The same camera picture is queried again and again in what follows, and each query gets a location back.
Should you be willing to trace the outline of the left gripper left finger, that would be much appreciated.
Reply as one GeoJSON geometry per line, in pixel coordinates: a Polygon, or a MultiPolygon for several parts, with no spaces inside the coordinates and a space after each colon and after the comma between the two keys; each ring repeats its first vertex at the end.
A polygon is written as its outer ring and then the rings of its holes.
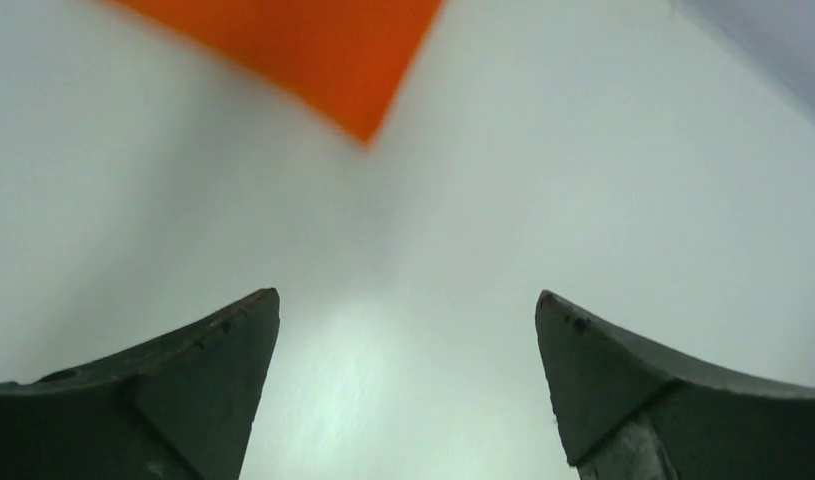
{"type": "Polygon", "coordinates": [[[0,383],[0,479],[236,479],[276,345],[258,290],[116,354],[0,383]]]}

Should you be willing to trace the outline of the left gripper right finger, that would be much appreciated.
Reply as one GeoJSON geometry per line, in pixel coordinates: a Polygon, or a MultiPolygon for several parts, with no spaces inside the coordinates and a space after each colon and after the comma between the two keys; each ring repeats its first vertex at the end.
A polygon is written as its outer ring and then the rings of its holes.
{"type": "Polygon", "coordinates": [[[583,479],[815,479],[815,388],[717,366],[551,292],[537,340],[583,479]]]}

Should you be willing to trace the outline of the orange t shirt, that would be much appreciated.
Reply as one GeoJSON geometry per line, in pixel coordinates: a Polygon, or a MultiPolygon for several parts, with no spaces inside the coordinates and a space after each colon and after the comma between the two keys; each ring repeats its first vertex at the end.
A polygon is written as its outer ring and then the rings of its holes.
{"type": "Polygon", "coordinates": [[[125,0],[370,144],[441,0],[125,0]]]}

